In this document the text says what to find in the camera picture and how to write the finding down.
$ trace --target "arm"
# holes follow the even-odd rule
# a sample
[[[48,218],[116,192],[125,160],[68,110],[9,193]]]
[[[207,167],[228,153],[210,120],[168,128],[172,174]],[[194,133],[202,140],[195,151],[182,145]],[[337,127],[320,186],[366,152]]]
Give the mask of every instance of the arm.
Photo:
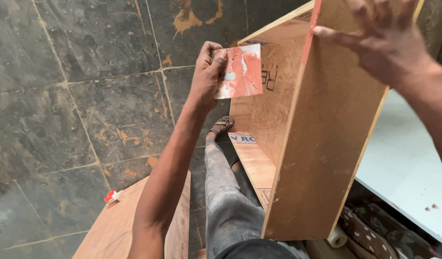
[[[417,0],[402,0],[395,16],[389,0],[345,0],[361,32],[344,33],[316,26],[313,33],[347,47],[359,56],[359,66],[397,90],[429,131],[442,159],[442,66],[427,53],[413,23]]]
[[[138,201],[128,259],[163,258],[165,236],[183,191],[192,152],[208,112],[218,103],[213,97],[227,53],[221,52],[212,62],[210,51],[221,48],[207,41],[200,51],[189,97]]]

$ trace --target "dusty jeans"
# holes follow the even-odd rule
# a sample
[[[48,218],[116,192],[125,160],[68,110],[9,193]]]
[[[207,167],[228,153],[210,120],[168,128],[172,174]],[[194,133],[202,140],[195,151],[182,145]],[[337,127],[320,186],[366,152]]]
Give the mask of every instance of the dusty jeans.
[[[236,243],[261,238],[265,212],[254,190],[248,190],[247,186],[251,184],[245,172],[237,175],[236,179],[223,151],[211,140],[205,145],[205,166],[205,240],[207,259],[214,259],[224,249]],[[308,259],[303,252],[305,249],[302,242],[294,242],[294,246],[288,242],[278,243],[290,250],[296,258]]]

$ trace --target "fingernail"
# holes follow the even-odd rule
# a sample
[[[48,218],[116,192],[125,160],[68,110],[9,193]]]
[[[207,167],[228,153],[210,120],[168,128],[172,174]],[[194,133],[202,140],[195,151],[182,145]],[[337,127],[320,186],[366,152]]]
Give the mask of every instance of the fingernail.
[[[320,32],[322,32],[322,27],[321,27],[321,26],[315,26],[315,27],[312,29],[312,33],[313,33],[314,35],[319,35]]]
[[[221,51],[220,58],[226,59],[227,58],[227,51],[225,51],[225,50]]]

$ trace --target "dark stone floor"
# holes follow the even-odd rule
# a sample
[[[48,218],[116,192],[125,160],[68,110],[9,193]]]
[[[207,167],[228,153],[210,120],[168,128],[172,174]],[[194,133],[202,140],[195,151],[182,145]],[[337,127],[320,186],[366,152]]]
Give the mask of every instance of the dark stone floor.
[[[305,2],[0,0],[0,259],[71,258],[105,194],[151,173],[203,42],[235,46]],[[205,246],[204,136],[229,106],[191,160],[190,259]]]

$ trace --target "plywood panel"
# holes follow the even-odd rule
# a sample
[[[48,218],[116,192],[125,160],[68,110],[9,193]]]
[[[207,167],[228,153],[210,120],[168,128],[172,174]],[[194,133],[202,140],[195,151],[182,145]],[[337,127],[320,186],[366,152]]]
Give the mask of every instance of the plywood panel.
[[[315,0],[312,0],[302,5],[273,23],[241,39],[238,45],[244,46],[254,43],[262,45],[278,44],[306,35],[309,32],[309,21],[314,4]]]
[[[276,171],[274,164],[248,132],[229,132],[229,138],[262,207],[267,209]]]
[[[358,29],[343,1],[316,1],[314,21]],[[356,55],[343,47],[309,37],[302,62],[264,238],[329,237],[386,93],[386,86],[357,67]]]
[[[148,177],[121,192],[121,201],[104,208],[73,259],[126,259],[132,243],[132,226],[136,205]],[[165,258],[180,259],[188,255],[189,196],[191,173],[165,239]]]
[[[235,124],[230,132],[245,132],[250,130],[251,108],[254,96],[235,97],[231,99],[229,116],[234,118]]]
[[[274,165],[282,150],[305,41],[306,36],[300,36],[261,47],[263,94],[253,97],[249,132]]]

